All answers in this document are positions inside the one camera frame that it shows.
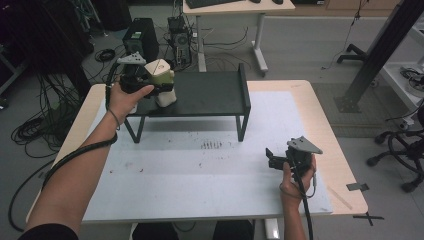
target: chair wheel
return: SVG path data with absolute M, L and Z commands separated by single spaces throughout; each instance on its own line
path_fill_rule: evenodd
M 377 165 L 377 163 L 379 161 L 380 161 L 380 159 L 378 159 L 376 157 L 368 158 L 367 165 L 370 166 L 370 167 L 374 167 L 375 165 Z
M 415 188 L 417 188 L 417 187 L 412 183 L 404 183 L 404 184 L 402 184 L 401 188 L 404 192 L 410 193 L 410 192 L 413 192 L 415 190 Z
M 374 142 L 377 144 L 382 144 L 384 143 L 385 140 L 386 138 L 382 135 L 378 135 L 377 137 L 374 138 Z

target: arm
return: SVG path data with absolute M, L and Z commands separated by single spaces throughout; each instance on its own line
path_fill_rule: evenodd
M 112 87 L 109 110 L 115 114 L 119 125 L 124 122 L 137 101 L 152 89 L 153 86 L 147 86 L 133 94 L 126 94 L 118 83 Z M 81 147 L 111 139 L 115 135 L 118 123 L 110 111 L 106 112 Z M 61 167 L 41 192 L 28 219 L 26 230 L 46 223 L 59 223 L 78 234 L 109 149 L 110 146 L 89 151 Z
M 311 178 L 316 169 L 315 156 L 312 155 L 311 168 L 302 177 L 305 191 L 309 189 Z M 306 239 L 303 231 L 302 220 L 299 214 L 299 204 L 302 200 L 297 183 L 292 183 L 290 166 L 284 163 L 283 182 L 280 185 L 280 197 L 284 212 L 284 239 L 285 240 L 303 240 Z

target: right hand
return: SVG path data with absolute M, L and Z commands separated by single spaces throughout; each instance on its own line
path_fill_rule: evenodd
M 285 162 L 283 166 L 283 182 L 280 185 L 280 198 L 283 203 L 283 207 L 287 209 L 298 209 L 299 204 L 302 200 L 302 195 L 300 194 L 299 184 L 292 181 L 292 173 L 290 170 L 290 165 Z M 309 170 L 303 175 L 302 182 L 305 187 L 305 192 L 308 191 L 311 185 L 311 179 L 316 172 L 316 160 L 315 155 L 312 154 L 312 162 Z

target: pants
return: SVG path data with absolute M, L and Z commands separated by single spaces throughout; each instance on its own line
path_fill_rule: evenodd
M 139 223 L 133 240 L 178 240 L 172 223 Z M 253 226 L 247 220 L 218 221 L 213 240 L 252 240 Z

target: office chair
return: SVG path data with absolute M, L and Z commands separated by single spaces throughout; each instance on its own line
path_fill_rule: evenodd
M 418 120 L 421 126 L 424 128 L 424 106 L 420 107 L 417 112 Z M 424 129 L 420 131 L 398 131 L 384 132 L 377 137 L 375 137 L 374 142 L 377 144 L 382 144 L 386 138 L 388 137 L 387 143 L 389 146 L 389 151 L 383 152 L 375 157 L 369 158 L 367 160 L 367 165 L 370 167 L 374 167 L 377 163 L 385 156 L 391 155 L 393 156 L 399 163 L 408 168 L 409 170 L 418 174 L 417 178 L 412 182 L 402 184 L 401 188 L 404 192 L 413 192 L 415 188 L 418 187 L 420 183 L 424 180 L 424 171 L 421 165 L 420 160 L 423 159 L 424 153 Z M 416 140 L 413 143 L 408 144 L 402 136 L 406 136 L 406 138 L 410 137 L 418 137 L 419 140 Z M 393 140 L 397 140 L 400 144 L 403 145 L 403 150 L 395 150 L 393 147 Z M 407 161 L 413 161 L 415 167 L 411 166 L 411 164 L 407 163 Z

